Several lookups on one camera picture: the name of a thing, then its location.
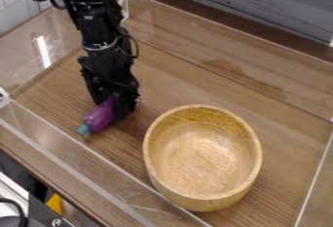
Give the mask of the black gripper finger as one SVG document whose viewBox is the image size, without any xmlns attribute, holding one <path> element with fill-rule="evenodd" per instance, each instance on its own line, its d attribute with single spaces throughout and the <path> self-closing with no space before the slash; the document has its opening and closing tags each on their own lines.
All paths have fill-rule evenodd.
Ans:
<svg viewBox="0 0 333 227">
<path fill-rule="evenodd" d="M 98 76 L 91 73 L 82 74 L 87 90 L 97 104 L 101 104 L 108 97 L 113 94 L 116 88 L 110 83 L 104 81 Z"/>
<path fill-rule="evenodd" d="M 137 91 L 116 93 L 116 114 L 118 120 L 124 120 L 136 110 L 140 100 L 140 93 Z"/>
</svg>

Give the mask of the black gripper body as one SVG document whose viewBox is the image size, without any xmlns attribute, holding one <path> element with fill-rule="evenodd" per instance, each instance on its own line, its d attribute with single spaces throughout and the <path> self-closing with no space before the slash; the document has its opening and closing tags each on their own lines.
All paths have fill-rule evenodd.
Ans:
<svg viewBox="0 0 333 227">
<path fill-rule="evenodd" d="M 121 44 L 106 51 L 90 52 L 87 57 L 81 57 L 81 72 L 91 73 L 116 88 L 114 93 L 138 92 L 140 83 L 132 74 L 132 65 L 136 56 L 132 45 Z"/>
</svg>

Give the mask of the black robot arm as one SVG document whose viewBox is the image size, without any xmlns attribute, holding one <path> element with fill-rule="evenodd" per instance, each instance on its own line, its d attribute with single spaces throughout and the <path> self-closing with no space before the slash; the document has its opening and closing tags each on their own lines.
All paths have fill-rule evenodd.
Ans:
<svg viewBox="0 0 333 227">
<path fill-rule="evenodd" d="M 81 33 L 86 55 L 78 59 L 81 72 L 94 102 L 113 102 L 113 112 L 122 119 L 136 109 L 140 82 L 132 66 L 140 58 L 138 43 L 124 20 L 118 0 L 34 0 L 50 2 L 69 12 Z"/>
</svg>

